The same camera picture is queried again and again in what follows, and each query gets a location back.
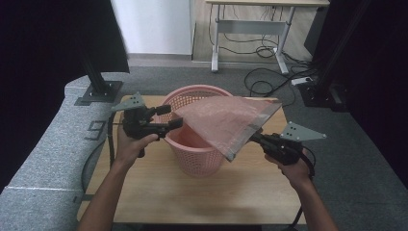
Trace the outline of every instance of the table top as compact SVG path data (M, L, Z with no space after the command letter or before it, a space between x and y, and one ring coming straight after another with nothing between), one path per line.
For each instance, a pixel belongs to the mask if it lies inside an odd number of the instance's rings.
M327 7L328 0L206 0L215 5L282 6L282 7Z
M143 96L147 107L161 105L164 98ZM284 112L279 109L264 125L264 133L280 133L286 124ZM291 223L299 209L300 202L289 181L276 165L265 160L256 143L246 144L232 163L225 161L218 172L204 178L184 173L164 140L149 144L145 152L128 172L114 222ZM108 171L109 146L105 142L87 194L95 194ZM77 219L88 205L88 201L82 202ZM305 223L304 217L299 223Z

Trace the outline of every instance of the pink laundry basket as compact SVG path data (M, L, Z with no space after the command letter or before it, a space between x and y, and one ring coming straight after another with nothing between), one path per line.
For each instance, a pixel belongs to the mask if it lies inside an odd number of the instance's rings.
M211 96L233 95L226 90L213 86L191 85L168 94L162 105L171 105L171 110L174 112L192 102ZM172 114L160 115L157 119L158 122L166 123L172 119ZM184 134L180 133L180 137L176 137L175 134L174 131L169 132L165 137L165 141L168 142L175 153L178 164L184 172L195 177L205 177L219 170L225 159L219 151L204 141L201 144L196 143L195 147L186 146L181 136L189 136L189 130Z

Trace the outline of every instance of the pink cloth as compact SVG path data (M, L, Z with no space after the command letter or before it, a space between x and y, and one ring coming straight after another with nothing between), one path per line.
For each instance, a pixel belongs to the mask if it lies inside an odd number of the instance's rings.
M204 141L231 162L249 138L280 107L280 103L266 100L213 96L179 108L174 113L187 125L179 131L180 140L192 146L200 143L197 147L203 147Z

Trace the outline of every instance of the wooden table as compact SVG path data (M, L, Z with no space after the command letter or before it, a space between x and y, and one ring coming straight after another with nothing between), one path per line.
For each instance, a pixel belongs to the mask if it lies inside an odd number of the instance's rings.
M218 34L253 34L253 35L276 35L281 36L279 44L273 48L276 60L282 74L288 74L288 68L282 56L283 46L291 28L294 10L296 7L328 7L328 0L206 0L206 3L217 5L215 42L213 45L213 57L211 70L218 71ZM286 21L246 21L224 20L219 18L221 5L244 5L244 6L277 6L291 7Z
M147 107L161 105L163 96L143 96ZM287 121L282 109L265 124L264 133L280 133ZM300 203L295 191L276 165L264 159L262 148L245 145L232 162L205 178L195 178L179 167L164 141L149 144L146 155L129 170L114 222L179 224L292 223ZM95 194L109 170L105 143L87 195ZM89 202L85 196L80 219Z

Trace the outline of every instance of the white wall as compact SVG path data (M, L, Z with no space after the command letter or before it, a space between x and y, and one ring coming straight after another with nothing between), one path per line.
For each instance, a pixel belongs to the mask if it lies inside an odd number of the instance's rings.
M111 2L127 53L191 55L193 0Z

